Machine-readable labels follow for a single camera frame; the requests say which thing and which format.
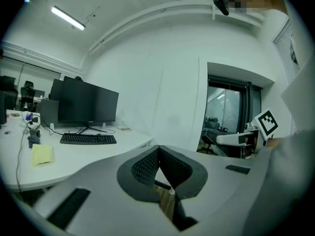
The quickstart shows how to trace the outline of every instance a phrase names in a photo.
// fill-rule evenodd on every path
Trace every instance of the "ceiling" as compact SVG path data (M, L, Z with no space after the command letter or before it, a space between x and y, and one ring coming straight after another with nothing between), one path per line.
M97 41L103 43L101 37L105 33L108 33L112 27L130 18L135 13L141 13L148 8L155 8L157 5L168 4L170 2L183 2L183 9L186 9L185 1L191 0L31 0L29 3L24 4L15 19L15 23L12 24L12 28L14 30L32 31L39 37L50 38L55 42L62 41L67 46L74 47L76 51L84 56L89 49L91 53L91 47L96 45ZM199 12L202 7L204 7L203 11L207 10L206 13L211 12L211 7L209 7L209 5L212 5L211 0L193 1L197 1L197 3L198 1L205 1L208 3L208 7L199 5ZM86 28L81 31L53 14L51 12L53 6L59 7L76 18L85 24ZM172 9L168 8L167 12L172 14ZM162 10L156 10L155 13L157 15L153 17L157 18L159 17L159 13L162 14ZM227 23L237 23L235 20L233 22L233 17L230 20L221 19Z

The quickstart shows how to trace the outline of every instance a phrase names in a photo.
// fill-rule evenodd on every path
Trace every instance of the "desk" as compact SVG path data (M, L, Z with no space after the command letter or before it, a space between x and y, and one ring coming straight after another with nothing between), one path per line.
M18 94L18 100L21 100L22 99L22 96L21 94L19 93ZM40 97L35 97L34 96L34 99L33 99L33 102L40 102L43 98L40 98Z
M21 113L20 111L7 110L7 114ZM20 127L22 117L9 116L7 123L0 129L0 170L1 176L7 188L18 190L15 171L17 166L18 152L22 132L25 128ZM61 135L49 135L44 128L40 128L40 142L43 145L51 145L54 150L55 162L47 165L32 166L32 149L29 148L27 137L24 135L22 151L20 155L19 182L23 191L40 189L55 185L56 183L71 176L84 166L103 158L128 152L135 148L148 145L152 137L143 135L134 130L121 131L115 127L108 127L116 131L114 134L117 141L112 145L67 145L59 141ZM76 132L75 128L57 129L60 133ZM97 131L88 130L86 133L98 134Z

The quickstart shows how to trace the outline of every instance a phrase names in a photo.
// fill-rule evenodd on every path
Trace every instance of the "window blind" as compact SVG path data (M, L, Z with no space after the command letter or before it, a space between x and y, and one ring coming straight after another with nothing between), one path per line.
M274 40L274 44L282 58L286 79L290 85L296 78L299 69L298 65L293 62L291 57L291 24L289 20ZM290 134L292 135L296 133L296 131L296 125L291 117Z

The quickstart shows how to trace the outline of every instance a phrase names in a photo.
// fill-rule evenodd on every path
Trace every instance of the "paper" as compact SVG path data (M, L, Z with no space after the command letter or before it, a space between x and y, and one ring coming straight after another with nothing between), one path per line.
M132 129L124 127L124 126L116 126L118 129L122 130L122 131L130 131Z
M31 151L31 162L33 166L55 161L53 147L49 145L33 144L33 149Z

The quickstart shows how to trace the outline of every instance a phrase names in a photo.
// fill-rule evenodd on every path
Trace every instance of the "monitor stand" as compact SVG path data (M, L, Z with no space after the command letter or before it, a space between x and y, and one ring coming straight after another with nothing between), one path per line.
M97 128L92 128L92 127L86 126L85 129L83 129L80 133L78 133L78 135L82 134L84 131L86 131L86 130L88 130L88 129L107 133L106 131L103 131L103 130L100 130L100 129L97 129Z

